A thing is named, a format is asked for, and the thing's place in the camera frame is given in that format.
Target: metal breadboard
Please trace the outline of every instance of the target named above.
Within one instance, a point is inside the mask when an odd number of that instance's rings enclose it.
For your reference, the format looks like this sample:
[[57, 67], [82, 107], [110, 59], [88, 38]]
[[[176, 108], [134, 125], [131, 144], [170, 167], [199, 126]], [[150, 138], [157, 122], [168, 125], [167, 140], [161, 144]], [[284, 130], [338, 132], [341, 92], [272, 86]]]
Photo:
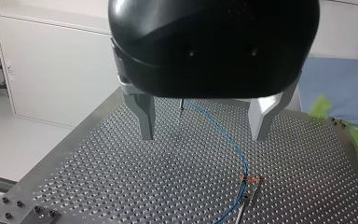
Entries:
[[[268, 139], [256, 142], [247, 106], [194, 102], [231, 134], [250, 174], [266, 178], [243, 223], [358, 224], [357, 159], [353, 146], [339, 141], [338, 127], [280, 115]], [[186, 105], [179, 118], [178, 106], [157, 99], [155, 140], [142, 141], [137, 118], [119, 102], [51, 164], [31, 202], [58, 210], [58, 224], [213, 223], [238, 194], [241, 161], [204, 115]], [[234, 223], [236, 213], [225, 223]]]

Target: screw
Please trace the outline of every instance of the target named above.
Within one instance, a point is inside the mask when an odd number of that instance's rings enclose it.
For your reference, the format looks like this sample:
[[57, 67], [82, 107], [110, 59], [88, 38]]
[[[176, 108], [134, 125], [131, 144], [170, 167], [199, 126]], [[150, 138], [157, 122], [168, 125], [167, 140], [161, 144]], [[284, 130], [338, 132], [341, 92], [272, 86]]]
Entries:
[[6, 219], [10, 219], [10, 218], [11, 218], [11, 214], [10, 214], [10, 213], [6, 213], [6, 214], [5, 214], [5, 218], [6, 218]]
[[54, 216], [55, 216], [55, 212], [52, 211], [52, 210], [49, 211], [49, 212], [48, 212], [48, 216], [49, 216], [49, 217], [54, 217]]
[[36, 213], [39, 213], [39, 212], [40, 212], [40, 206], [35, 206], [35, 207], [34, 207], [34, 211], [35, 211]]

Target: black robot head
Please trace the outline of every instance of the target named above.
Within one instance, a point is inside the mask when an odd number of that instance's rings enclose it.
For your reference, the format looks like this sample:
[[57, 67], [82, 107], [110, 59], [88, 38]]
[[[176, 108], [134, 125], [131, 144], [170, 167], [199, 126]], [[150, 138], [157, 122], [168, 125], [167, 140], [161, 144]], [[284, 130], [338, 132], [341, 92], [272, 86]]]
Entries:
[[318, 0], [111, 0], [121, 76], [163, 97], [255, 98], [299, 76]]

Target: small metal pin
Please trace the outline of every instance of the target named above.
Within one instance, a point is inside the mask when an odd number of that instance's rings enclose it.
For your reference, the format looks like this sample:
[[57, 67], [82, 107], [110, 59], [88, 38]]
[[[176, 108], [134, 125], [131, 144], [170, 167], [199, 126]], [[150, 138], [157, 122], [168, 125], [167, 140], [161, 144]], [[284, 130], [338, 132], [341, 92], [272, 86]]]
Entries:
[[181, 99], [180, 100], [180, 113], [179, 113], [179, 118], [181, 118], [182, 117], [182, 113], [183, 113], [183, 111], [185, 110], [185, 99]]

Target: white cabinet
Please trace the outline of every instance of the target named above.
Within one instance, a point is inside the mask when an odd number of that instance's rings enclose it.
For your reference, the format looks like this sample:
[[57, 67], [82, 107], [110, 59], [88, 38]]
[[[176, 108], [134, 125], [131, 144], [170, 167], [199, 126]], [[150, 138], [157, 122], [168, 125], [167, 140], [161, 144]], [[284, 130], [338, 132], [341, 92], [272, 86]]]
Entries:
[[16, 116], [75, 127], [119, 86], [109, 34], [9, 15], [0, 50]]

